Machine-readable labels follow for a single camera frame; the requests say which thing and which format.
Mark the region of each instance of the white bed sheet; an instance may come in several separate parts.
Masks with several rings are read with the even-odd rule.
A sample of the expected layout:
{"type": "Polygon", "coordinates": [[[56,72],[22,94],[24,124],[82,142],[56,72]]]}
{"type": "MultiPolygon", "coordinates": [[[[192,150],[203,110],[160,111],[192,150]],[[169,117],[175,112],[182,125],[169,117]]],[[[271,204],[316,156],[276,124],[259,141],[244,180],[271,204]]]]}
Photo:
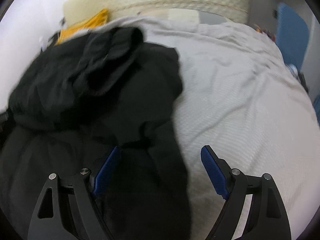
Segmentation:
{"type": "MultiPolygon", "coordinates": [[[[0,109],[39,52],[39,39],[59,29],[64,1],[15,0],[0,22],[0,109]]],[[[148,41],[176,47],[180,54],[184,92],[174,123],[190,170],[192,239],[205,239],[223,205],[200,161],[205,144],[231,167],[274,177],[296,239],[320,205],[320,131],[307,94],[284,67],[277,47],[239,24],[135,18],[107,28],[114,25],[140,26],[148,41]]],[[[244,223],[241,218],[235,236],[244,223]]]]}

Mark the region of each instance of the metal screw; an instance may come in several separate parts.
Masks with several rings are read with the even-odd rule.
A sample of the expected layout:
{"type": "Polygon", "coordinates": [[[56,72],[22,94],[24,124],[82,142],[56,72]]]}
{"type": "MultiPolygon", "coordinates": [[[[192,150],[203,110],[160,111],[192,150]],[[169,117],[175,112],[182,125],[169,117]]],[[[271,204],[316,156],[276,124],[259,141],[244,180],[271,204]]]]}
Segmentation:
{"type": "Polygon", "coordinates": [[[87,174],[89,172],[89,169],[87,169],[87,168],[83,168],[81,171],[80,171],[80,173],[82,174],[82,175],[85,175],[85,174],[87,174]]]}
{"type": "Polygon", "coordinates": [[[57,177],[57,174],[55,174],[55,173],[51,173],[49,175],[49,179],[55,179],[56,177],[57,177]]]}
{"type": "Polygon", "coordinates": [[[272,178],[271,175],[268,174],[268,173],[263,174],[263,177],[264,177],[266,180],[270,180],[270,179],[272,178]]]}
{"type": "Polygon", "coordinates": [[[236,176],[240,174],[240,171],[238,169],[232,169],[231,172],[233,175],[236,175],[236,176]]]}

